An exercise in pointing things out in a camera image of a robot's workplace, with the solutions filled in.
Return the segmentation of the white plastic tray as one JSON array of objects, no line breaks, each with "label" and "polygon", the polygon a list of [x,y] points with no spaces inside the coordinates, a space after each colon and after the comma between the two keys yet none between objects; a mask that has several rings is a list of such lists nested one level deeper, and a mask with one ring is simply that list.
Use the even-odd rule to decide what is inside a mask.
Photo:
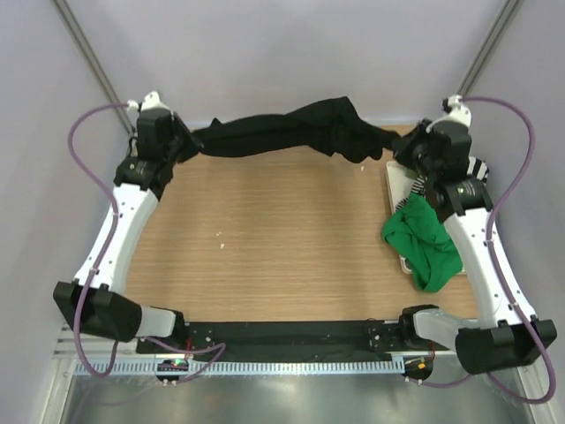
[{"label": "white plastic tray", "polygon": [[430,283],[462,272],[455,243],[426,198],[411,191],[414,174],[395,162],[386,164],[392,215],[381,236],[404,259],[415,277]]}]

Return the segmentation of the bright green tank top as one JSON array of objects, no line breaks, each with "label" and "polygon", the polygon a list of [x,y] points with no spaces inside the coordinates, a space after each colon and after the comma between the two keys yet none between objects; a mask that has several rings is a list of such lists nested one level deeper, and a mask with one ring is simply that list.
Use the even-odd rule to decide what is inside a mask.
[{"label": "bright green tank top", "polygon": [[438,292],[463,270],[461,257],[426,199],[415,193],[382,226],[381,238],[409,263],[422,292]]}]

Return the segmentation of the aluminium frame post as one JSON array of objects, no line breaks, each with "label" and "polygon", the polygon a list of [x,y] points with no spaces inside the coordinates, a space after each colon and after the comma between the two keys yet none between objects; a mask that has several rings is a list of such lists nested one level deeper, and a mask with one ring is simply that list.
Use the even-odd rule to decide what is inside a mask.
[{"label": "aluminium frame post", "polygon": [[111,103],[119,103],[120,99],[117,92],[111,84],[107,73],[104,71],[98,56],[81,24],[77,20],[69,2],[66,0],[52,0],[51,4],[62,20],[64,27],[82,56],[105,100]]},{"label": "aluminium frame post", "polygon": [[458,94],[463,96],[468,95],[477,84],[481,74],[486,69],[504,34],[511,26],[523,4],[524,0],[506,0],[503,2],[493,24],[486,33],[485,39],[481,43],[477,54],[471,61],[471,65],[459,84],[457,89]]}]

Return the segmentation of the right aluminium frame post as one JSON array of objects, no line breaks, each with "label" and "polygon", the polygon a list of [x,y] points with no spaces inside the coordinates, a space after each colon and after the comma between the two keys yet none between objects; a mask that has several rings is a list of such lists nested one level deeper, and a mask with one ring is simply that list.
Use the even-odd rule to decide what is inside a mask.
[{"label": "right aluminium frame post", "polygon": [[504,34],[511,26],[523,4],[524,0],[506,0],[503,2],[493,24],[486,33],[485,39],[481,43],[477,54],[471,61],[471,65],[459,84],[457,89],[458,94],[463,96],[468,95],[477,84],[481,74],[486,69]]}]

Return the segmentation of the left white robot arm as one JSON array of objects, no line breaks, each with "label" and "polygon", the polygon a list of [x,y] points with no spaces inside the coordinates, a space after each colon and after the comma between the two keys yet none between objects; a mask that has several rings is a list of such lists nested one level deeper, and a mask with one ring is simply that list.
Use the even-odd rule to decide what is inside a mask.
[{"label": "left white robot arm", "polygon": [[103,191],[109,210],[90,253],[53,298],[76,336],[118,342],[156,337],[169,353],[186,345],[183,315],[143,307],[124,296],[128,270],[141,233],[173,177],[185,139],[178,117],[162,102],[143,102],[136,124],[136,150],[117,167],[113,187]]}]

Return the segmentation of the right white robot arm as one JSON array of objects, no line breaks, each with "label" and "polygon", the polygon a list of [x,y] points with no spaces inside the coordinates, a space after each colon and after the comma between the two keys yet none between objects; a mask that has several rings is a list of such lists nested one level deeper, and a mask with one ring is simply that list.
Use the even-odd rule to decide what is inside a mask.
[{"label": "right white robot arm", "polygon": [[483,182],[468,175],[467,124],[424,120],[393,143],[394,158],[426,180],[426,198],[459,253],[478,318],[458,318],[435,306],[403,310],[397,336],[417,350],[428,340],[456,353],[471,375],[533,364],[557,337],[522,293],[493,224]]}]

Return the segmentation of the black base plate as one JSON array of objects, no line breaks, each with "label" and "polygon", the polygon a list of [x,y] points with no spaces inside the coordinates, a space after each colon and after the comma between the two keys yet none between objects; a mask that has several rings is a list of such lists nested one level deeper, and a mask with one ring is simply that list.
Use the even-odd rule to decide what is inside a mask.
[{"label": "black base plate", "polygon": [[221,362],[337,363],[389,360],[394,352],[445,352],[424,339],[409,339],[396,321],[373,318],[326,322],[192,322],[167,345],[202,350],[226,344]]}]

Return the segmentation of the aluminium front rail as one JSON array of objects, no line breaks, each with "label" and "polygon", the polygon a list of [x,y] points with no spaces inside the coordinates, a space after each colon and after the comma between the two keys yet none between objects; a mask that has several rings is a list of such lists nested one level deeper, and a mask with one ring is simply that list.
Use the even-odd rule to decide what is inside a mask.
[{"label": "aluminium front rail", "polygon": [[[84,354],[88,358],[107,358],[111,354],[114,341],[106,338],[81,335],[81,345]],[[137,340],[131,342],[119,342],[117,345],[117,355],[133,355],[136,353]],[[77,358],[77,350],[74,343],[74,333],[72,329],[64,324],[58,334],[53,357],[55,359]]]}]

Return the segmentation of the left aluminium frame post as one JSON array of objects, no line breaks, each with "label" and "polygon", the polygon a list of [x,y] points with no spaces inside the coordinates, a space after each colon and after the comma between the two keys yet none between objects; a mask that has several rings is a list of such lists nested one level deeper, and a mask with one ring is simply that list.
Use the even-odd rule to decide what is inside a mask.
[{"label": "left aluminium frame post", "polygon": [[104,71],[98,56],[81,24],[77,20],[69,2],[66,0],[52,0],[51,4],[62,20],[64,27],[82,56],[105,100],[111,103],[119,103],[120,99],[117,92],[111,84],[107,73]]}]

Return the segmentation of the black white striped tank top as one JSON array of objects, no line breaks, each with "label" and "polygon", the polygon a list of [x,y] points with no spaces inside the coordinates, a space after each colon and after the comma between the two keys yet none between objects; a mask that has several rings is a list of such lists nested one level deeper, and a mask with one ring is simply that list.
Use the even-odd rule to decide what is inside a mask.
[{"label": "black white striped tank top", "polygon": [[[488,180],[489,168],[486,162],[470,156],[467,174],[485,184]],[[405,205],[411,193],[421,197],[426,196],[426,178],[420,176],[415,171],[390,162],[387,164],[386,177],[388,179],[388,195],[393,212]]]}]

